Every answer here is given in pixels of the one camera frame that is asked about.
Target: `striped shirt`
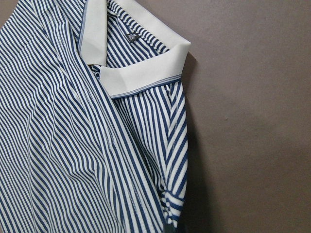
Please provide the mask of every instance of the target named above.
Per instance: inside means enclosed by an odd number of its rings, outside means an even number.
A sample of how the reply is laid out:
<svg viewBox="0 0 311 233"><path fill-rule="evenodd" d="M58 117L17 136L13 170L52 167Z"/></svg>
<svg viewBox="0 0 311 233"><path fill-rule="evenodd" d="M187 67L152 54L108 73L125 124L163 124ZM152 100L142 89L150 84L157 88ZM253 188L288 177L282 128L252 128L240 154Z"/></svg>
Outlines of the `striped shirt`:
<svg viewBox="0 0 311 233"><path fill-rule="evenodd" d="M134 0L18 1L0 30L4 233L175 231L189 46Z"/></svg>

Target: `polo shirt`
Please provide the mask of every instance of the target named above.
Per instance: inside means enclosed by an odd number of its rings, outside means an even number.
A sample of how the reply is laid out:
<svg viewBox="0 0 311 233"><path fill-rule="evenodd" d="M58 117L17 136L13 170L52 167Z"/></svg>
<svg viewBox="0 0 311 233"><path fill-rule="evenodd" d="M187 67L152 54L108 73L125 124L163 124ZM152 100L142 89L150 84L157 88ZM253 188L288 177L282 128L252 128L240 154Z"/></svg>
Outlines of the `polo shirt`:
<svg viewBox="0 0 311 233"><path fill-rule="evenodd" d="M175 232L190 42L134 0L19 0L0 29L3 232Z"/></svg>

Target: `size tag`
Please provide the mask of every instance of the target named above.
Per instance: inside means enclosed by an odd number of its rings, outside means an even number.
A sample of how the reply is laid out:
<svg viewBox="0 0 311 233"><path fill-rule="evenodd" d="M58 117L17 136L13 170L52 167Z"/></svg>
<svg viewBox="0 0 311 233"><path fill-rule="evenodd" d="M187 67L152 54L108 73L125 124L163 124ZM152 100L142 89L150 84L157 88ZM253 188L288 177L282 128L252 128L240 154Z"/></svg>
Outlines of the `size tag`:
<svg viewBox="0 0 311 233"><path fill-rule="evenodd" d="M133 43L134 41L136 41L139 38L139 35L137 33L130 33L130 34L126 34L127 39L129 40L129 42Z"/></svg>

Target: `shirt collar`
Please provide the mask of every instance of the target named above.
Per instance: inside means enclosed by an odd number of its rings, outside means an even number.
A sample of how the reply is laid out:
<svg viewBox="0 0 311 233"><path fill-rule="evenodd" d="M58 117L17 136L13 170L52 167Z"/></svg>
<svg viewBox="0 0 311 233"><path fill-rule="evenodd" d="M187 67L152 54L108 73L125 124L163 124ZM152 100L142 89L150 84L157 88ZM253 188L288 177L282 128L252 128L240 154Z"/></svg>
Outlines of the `shirt collar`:
<svg viewBox="0 0 311 233"><path fill-rule="evenodd" d="M159 84L182 73L190 42L152 15L134 0L114 0L138 24L151 32L170 50L121 68L106 67L107 2L88 0L83 16L78 50L88 64L101 65L100 82L110 96L118 97Z"/></svg>

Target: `clothing tag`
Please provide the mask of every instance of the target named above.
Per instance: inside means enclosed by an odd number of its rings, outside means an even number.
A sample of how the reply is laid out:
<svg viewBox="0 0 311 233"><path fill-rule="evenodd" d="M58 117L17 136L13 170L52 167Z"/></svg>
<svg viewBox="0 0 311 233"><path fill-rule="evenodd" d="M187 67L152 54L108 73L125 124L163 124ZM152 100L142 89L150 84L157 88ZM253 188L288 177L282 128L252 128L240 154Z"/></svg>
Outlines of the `clothing tag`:
<svg viewBox="0 0 311 233"><path fill-rule="evenodd" d="M127 39L133 43L134 41L136 41L139 38L139 35L137 33L130 33L130 34L126 34Z"/></svg>

